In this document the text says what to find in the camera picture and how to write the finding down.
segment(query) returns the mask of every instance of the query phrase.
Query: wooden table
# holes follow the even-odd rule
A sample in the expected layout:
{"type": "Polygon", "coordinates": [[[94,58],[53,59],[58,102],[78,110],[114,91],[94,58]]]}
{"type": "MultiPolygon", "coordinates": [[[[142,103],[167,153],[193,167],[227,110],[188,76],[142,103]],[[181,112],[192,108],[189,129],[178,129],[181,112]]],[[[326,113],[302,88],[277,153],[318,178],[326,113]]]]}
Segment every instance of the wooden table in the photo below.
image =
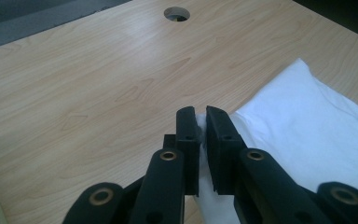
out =
{"type": "Polygon", "coordinates": [[[296,58],[358,104],[358,35],[290,0],[134,0],[0,47],[7,220],[61,223],[85,188],[129,185],[178,109],[233,112],[296,58]]]}

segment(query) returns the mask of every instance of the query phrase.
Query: light wood desk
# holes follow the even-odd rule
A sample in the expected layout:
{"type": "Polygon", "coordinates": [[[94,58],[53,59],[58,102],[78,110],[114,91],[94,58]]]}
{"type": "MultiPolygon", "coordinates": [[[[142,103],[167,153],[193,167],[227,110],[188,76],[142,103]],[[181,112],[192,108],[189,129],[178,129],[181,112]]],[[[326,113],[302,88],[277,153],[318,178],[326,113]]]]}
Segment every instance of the light wood desk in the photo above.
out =
{"type": "Polygon", "coordinates": [[[358,104],[358,35],[290,0],[134,0],[0,47],[8,221],[61,223],[85,188],[129,185],[179,108],[233,112],[298,57],[358,104]]]}

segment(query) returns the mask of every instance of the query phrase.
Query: round hole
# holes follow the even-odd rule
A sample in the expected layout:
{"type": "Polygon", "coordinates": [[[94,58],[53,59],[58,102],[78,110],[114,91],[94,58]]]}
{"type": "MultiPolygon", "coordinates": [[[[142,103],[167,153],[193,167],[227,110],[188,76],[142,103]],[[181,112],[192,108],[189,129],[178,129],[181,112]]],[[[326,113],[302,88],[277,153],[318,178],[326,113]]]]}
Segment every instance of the round hole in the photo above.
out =
{"type": "Polygon", "coordinates": [[[164,16],[170,21],[187,21],[190,18],[190,12],[182,7],[169,7],[165,9],[164,16]]]}
{"type": "Polygon", "coordinates": [[[312,216],[306,212],[296,212],[295,217],[301,222],[301,223],[312,223],[312,216]]]}
{"type": "Polygon", "coordinates": [[[341,187],[332,187],[330,192],[336,200],[342,203],[349,205],[358,204],[358,196],[349,189],[344,189],[341,187]]]}
{"type": "Polygon", "coordinates": [[[147,223],[160,223],[163,219],[163,216],[160,212],[151,212],[146,216],[147,223]]]}
{"type": "Polygon", "coordinates": [[[89,196],[89,203],[95,206],[109,203],[113,198],[113,191],[111,189],[102,188],[95,190],[89,196]]]}
{"type": "Polygon", "coordinates": [[[159,157],[164,161],[173,161],[176,159],[176,153],[172,151],[165,151],[159,154],[159,157]]]}
{"type": "Polygon", "coordinates": [[[262,161],[264,160],[264,155],[258,151],[250,151],[247,154],[249,159],[252,159],[254,161],[262,161]]]}

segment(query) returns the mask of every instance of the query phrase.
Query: white cloth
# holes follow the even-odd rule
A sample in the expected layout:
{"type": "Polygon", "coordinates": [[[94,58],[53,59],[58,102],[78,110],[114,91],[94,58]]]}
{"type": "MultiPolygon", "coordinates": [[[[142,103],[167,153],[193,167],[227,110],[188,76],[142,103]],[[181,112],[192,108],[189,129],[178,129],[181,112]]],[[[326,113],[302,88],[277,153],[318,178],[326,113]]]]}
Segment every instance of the white cloth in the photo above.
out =
{"type": "MultiPolygon", "coordinates": [[[[358,105],[313,77],[302,60],[230,117],[246,145],[266,150],[298,185],[315,192],[337,181],[358,189],[358,105]]],[[[205,223],[240,223],[233,198],[212,192],[205,162],[196,198],[205,223]]]]}

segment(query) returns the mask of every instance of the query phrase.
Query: white towel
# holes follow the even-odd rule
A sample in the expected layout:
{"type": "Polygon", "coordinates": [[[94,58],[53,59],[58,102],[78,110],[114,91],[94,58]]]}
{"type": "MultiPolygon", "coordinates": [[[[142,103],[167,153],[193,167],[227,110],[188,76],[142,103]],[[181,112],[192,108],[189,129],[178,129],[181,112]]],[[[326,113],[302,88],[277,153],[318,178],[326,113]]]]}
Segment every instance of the white towel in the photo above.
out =
{"type": "MultiPolygon", "coordinates": [[[[317,80],[302,60],[230,117],[246,145],[266,150],[298,185],[316,192],[337,181],[358,189],[358,105],[317,80]]],[[[198,121],[204,125],[204,116],[198,121]]],[[[196,201],[205,223],[240,223],[233,197],[212,189],[201,158],[196,201]]]]}

